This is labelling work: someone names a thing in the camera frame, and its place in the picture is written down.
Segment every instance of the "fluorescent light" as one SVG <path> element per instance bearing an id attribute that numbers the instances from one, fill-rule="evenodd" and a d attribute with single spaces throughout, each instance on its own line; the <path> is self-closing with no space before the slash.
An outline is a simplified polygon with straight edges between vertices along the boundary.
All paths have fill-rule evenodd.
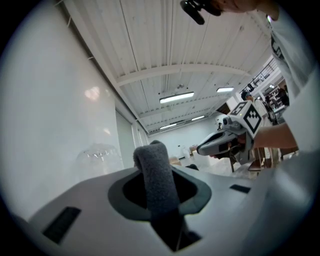
<path id="1" fill-rule="evenodd" d="M 170 124 L 170 125 L 167 125 L 167 126 L 164 126 L 164 127 L 161 127 L 160 130 L 162 129 L 166 129 L 166 128 L 169 128 L 169 127 L 172 127 L 172 126 L 176 126 L 177 124 L 174 123 L 174 124 Z"/>
<path id="2" fill-rule="evenodd" d="M 194 120 L 198 120 L 198 119 L 201 119 L 201 118 L 204 118 L 205 116 L 202 115 L 202 116 L 199 116 L 199 117 L 196 117 L 196 118 L 192 118 L 191 121 L 194 121 Z"/>
<path id="3" fill-rule="evenodd" d="M 177 101 L 177 100 L 181 100 L 181 99 L 185 99 L 185 98 L 190 98 L 194 94 L 195 93 L 192 91 L 192 92 L 182 93 L 182 94 L 178 94 L 178 95 L 174 95 L 174 96 L 164 97 L 164 98 L 160 99 L 160 104 L 173 102 L 173 101 Z"/>
<path id="4" fill-rule="evenodd" d="M 231 92 L 234 89 L 234 87 L 224 87 L 224 88 L 218 88 L 216 90 L 217 93 L 225 93 L 225 92 Z"/>

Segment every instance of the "white ceiling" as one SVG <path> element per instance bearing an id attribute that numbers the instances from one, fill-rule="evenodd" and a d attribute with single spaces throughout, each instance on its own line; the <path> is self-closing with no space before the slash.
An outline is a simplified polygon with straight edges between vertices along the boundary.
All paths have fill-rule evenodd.
<path id="1" fill-rule="evenodd" d="M 240 91 L 270 57 L 262 13 L 202 11 L 196 24 L 179 0 L 65 0 L 71 18 L 106 76 L 142 126 L 154 133 L 209 115 Z M 160 104 L 173 94 L 187 100 Z"/>

